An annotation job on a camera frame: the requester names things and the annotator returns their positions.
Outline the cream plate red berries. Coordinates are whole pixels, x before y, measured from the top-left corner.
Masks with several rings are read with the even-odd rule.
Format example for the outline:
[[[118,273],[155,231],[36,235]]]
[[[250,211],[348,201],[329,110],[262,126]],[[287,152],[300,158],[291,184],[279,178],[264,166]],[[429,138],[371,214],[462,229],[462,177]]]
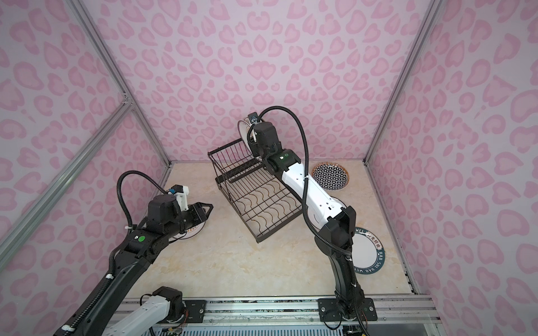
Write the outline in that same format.
[[[246,146],[249,145],[248,131],[251,127],[251,123],[248,118],[238,121],[238,132],[241,140],[245,143]]]

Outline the small orange sunburst plate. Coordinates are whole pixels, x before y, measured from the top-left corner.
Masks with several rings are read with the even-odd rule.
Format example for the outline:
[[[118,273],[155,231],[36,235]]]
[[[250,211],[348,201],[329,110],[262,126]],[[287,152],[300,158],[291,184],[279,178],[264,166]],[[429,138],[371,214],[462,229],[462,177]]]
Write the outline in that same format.
[[[188,229],[185,233],[180,233],[178,235],[172,236],[169,238],[169,243],[173,243],[179,240],[186,240],[196,236],[205,226],[206,222],[203,222],[199,225],[194,226],[193,228]]]

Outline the black wire dish rack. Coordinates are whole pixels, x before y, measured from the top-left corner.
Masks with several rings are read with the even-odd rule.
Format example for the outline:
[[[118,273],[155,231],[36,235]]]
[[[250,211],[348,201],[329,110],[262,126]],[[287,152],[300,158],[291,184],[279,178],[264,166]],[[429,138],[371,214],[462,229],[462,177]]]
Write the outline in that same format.
[[[241,139],[208,153],[215,181],[229,204],[261,243],[302,213],[292,191],[269,174]]]

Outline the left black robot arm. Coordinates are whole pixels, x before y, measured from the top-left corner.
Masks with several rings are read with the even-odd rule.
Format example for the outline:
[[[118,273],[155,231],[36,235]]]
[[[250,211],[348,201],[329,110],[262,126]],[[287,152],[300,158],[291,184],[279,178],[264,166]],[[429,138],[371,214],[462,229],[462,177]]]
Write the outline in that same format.
[[[148,216],[109,254],[108,270],[96,288],[55,335],[101,335],[137,280],[170,244],[210,217],[214,206],[196,202],[183,210],[174,195],[158,195]]]

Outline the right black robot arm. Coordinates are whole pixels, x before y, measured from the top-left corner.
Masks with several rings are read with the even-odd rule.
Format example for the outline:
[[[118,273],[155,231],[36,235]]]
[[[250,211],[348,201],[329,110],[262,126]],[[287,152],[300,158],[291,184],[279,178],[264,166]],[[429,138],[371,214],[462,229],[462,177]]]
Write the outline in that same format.
[[[335,278],[336,309],[345,320],[365,328],[365,295],[353,264],[356,211],[330,196],[308,173],[308,163],[282,147],[269,122],[238,126],[241,140],[254,158],[301,202],[303,219],[315,235],[319,250],[329,258]]]

